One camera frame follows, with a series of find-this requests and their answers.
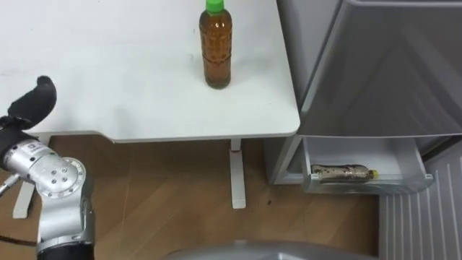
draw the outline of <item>wooden floor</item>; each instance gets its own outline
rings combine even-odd
[[[95,179],[96,259],[159,259],[179,249],[234,240],[309,241],[376,255],[378,200],[268,186],[263,143],[243,142],[247,208],[230,202],[228,142],[112,144],[101,136],[56,136]],[[0,179],[6,177],[0,173]],[[19,186],[0,198],[0,234],[35,240],[40,200],[13,220]],[[34,259],[33,248],[0,243],[2,259]]]

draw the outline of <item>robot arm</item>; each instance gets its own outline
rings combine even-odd
[[[13,105],[18,107],[19,103],[24,106],[24,103],[21,104],[24,97]],[[49,104],[47,109],[48,113],[51,112]],[[94,259],[95,216],[91,202],[92,184],[87,171],[80,161],[59,157],[36,138],[24,133],[22,129],[34,126],[48,115],[28,113],[24,118],[15,116],[0,120],[3,121],[0,128],[0,167],[14,173],[0,187],[0,194],[19,179],[35,184],[42,199],[38,259]]]

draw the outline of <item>refrigerator drawer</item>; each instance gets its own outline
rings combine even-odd
[[[302,158],[302,188],[309,193],[410,194],[433,182],[412,138],[305,137],[297,153],[295,158]],[[378,175],[371,180],[326,181],[312,173],[314,164],[364,165]]]

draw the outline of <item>refrigerator door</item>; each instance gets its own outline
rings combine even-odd
[[[462,260],[462,142],[425,168],[435,179],[428,189],[380,197],[382,260]]]
[[[344,1],[298,134],[462,134],[462,1]]]

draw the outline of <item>refrigerator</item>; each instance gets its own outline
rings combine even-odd
[[[380,196],[379,258],[462,260],[462,1],[278,2],[301,127],[265,140],[267,177]],[[360,164],[323,183],[312,164]]]

